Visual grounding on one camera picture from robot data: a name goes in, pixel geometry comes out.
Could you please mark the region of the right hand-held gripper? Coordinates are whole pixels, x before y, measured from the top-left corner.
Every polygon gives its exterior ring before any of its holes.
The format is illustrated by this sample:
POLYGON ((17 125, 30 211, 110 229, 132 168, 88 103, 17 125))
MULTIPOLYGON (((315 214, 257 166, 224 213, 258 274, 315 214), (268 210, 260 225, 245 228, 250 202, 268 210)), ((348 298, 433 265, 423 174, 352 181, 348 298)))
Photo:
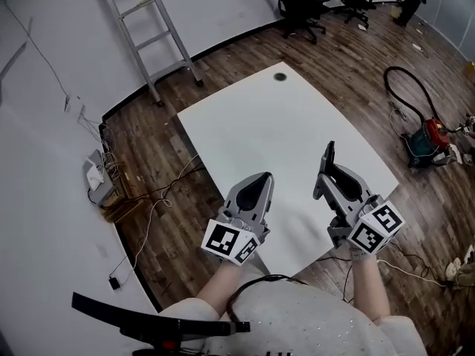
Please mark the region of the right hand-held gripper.
MULTIPOLYGON (((363 202, 370 196, 366 182, 355 172, 342 165, 328 167, 328 176, 320 173, 313 190, 313 199, 324 197, 332 210, 341 208, 346 201, 363 202)), ((344 217, 335 217, 328 227, 335 248, 344 241, 366 254, 377 254, 404 226, 404 218, 391 201, 372 196, 358 211, 344 217)))

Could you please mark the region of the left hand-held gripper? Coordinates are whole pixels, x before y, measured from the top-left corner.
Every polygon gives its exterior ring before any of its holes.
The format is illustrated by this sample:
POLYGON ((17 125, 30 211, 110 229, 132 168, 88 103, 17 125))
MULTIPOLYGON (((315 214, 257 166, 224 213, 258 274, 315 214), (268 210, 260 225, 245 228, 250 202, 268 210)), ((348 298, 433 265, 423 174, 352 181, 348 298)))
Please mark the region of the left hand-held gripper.
POLYGON ((253 174, 234 185, 225 205, 209 220, 201 248, 237 266, 243 265, 269 233, 265 216, 270 210, 275 179, 270 172, 253 174))

